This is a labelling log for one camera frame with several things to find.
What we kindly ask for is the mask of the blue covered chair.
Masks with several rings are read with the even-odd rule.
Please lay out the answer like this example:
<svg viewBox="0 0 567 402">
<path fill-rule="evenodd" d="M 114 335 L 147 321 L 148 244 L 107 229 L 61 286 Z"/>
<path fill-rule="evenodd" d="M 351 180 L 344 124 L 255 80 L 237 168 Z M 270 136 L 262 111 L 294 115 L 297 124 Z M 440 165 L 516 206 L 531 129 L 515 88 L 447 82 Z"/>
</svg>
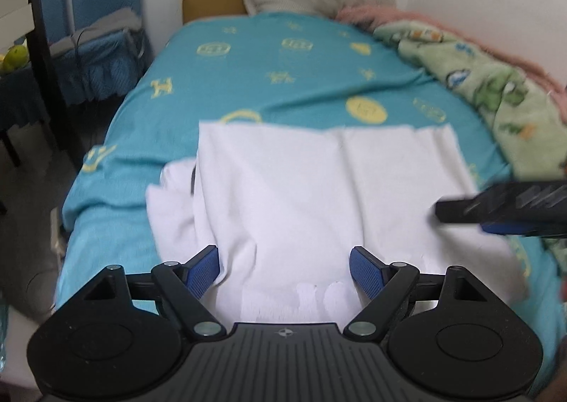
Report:
<svg viewBox="0 0 567 402">
<path fill-rule="evenodd" d="M 67 153 L 76 139 L 50 54 L 50 46 L 68 34 L 65 0 L 30 3 L 35 29 L 13 44 L 28 48 L 29 62 L 10 74 L 1 73 L 1 143 L 16 167 L 21 165 L 21 159 L 9 137 L 14 126 L 40 124 L 49 146 Z"/>
<path fill-rule="evenodd" d="M 41 0 L 51 57 L 66 104 L 132 90 L 152 59 L 141 0 Z"/>
</svg>

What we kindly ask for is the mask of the green cartoon blanket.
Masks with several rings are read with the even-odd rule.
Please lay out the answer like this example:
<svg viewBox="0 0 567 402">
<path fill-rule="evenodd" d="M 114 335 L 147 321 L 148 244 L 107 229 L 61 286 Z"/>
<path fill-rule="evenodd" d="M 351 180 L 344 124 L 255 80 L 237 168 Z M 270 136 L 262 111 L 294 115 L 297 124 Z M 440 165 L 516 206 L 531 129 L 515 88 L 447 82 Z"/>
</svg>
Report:
<svg viewBox="0 0 567 402">
<path fill-rule="evenodd" d="M 425 22 L 395 21 L 378 26 L 372 35 L 470 104 L 516 177 L 566 178 L 566 123 L 552 91 L 532 81 L 525 70 Z"/>
</svg>

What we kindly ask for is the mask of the grey cloth on chair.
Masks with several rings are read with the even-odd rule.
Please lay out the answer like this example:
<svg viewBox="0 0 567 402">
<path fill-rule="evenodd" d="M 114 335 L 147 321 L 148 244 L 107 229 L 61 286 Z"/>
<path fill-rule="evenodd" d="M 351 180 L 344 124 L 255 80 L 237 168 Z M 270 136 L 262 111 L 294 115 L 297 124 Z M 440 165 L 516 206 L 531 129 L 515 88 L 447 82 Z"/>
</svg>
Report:
<svg viewBox="0 0 567 402">
<path fill-rule="evenodd" d="M 82 43 L 99 39 L 102 36 L 125 30 L 138 32 L 141 29 L 142 19 L 132 9 L 122 8 L 55 42 L 50 46 L 50 54 L 52 57 L 58 57 Z"/>
</svg>

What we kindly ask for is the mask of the white t-shirt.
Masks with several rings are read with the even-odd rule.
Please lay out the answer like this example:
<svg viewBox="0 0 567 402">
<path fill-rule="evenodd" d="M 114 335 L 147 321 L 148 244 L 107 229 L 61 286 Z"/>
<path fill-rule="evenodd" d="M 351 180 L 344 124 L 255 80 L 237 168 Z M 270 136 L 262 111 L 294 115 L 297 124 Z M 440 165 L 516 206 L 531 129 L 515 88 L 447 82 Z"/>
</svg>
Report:
<svg viewBox="0 0 567 402">
<path fill-rule="evenodd" d="M 439 199 L 476 191 L 448 126 L 203 123 L 196 157 L 162 169 L 146 209 L 163 260 L 218 248 L 220 272 L 205 303 L 225 324 L 345 325 L 363 303 L 349 271 L 356 246 L 426 273 L 459 265 L 504 302 L 525 298 L 505 238 L 433 219 Z"/>
</svg>

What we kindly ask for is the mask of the green fruit on chair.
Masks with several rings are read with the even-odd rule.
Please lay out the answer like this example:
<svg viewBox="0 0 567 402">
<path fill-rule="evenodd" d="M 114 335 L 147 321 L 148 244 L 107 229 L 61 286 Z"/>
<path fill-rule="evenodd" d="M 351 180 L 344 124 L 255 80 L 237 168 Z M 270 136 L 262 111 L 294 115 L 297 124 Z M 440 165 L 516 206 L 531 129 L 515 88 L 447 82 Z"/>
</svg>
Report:
<svg viewBox="0 0 567 402">
<path fill-rule="evenodd" d="M 10 74 L 26 66 L 30 55 L 28 48 L 22 44 L 13 45 L 5 56 L 1 57 L 1 73 Z"/>
</svg>

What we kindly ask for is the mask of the teal patterned bed sheet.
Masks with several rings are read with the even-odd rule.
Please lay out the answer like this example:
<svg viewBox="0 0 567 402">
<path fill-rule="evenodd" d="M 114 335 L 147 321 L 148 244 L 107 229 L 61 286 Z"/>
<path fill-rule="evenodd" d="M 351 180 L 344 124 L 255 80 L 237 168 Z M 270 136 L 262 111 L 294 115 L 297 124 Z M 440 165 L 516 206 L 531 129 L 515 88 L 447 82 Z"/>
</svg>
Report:
<svg viewBox="0 0 567 402">
<path fill-rule="evenodd" d="M 196 157 L 203 123 L 316 131 L 448 126 L 477 190 L 516 177 L 479 113 L 372 33 L 284 12 L 195 21 L 170 39 L 126 96 L 105 141 L 85 157 L 62 210 L 70 241 L 58 306 L 105 266 L 147 272 L 165 261 L 146 191 L 167 164 Z M 566 334 L 556 246 L 503 238 L 527 282 L 525 298 L 509 304 L 542 343 L 533 385 L 542 390 Z"/>
</svg>

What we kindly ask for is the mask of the pink fuzzy blanket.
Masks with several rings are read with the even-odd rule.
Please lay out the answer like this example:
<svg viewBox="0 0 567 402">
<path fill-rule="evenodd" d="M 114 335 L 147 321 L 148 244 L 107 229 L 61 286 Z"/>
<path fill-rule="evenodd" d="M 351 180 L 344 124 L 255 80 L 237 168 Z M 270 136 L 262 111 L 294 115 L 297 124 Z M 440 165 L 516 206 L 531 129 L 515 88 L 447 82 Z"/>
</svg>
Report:
<svg viewBox="0 0 567 402">
<path fill-rule="evenodd" d="M 483 43 L 479 39 L 472 38 L 472 36 L 465 35 L 459 30 L 419 12 L 402 11 L 391 6 L 365 4 L 343 8 L 335 16 L 335 19 L 343 24 L 355 25 L 369 33 L 374 32 L 379 26 L 389 23 L 413 20 L 432 25 L 434 28 L 455 35 L 461 40 L 473 43 L 496 60 L 521 68 L 536 85 L 548 92 L 557 108 L 562 123 L 566 124 L 566 88 L 537 63 L 505 53 L 494 46 Z"/>
</svg>

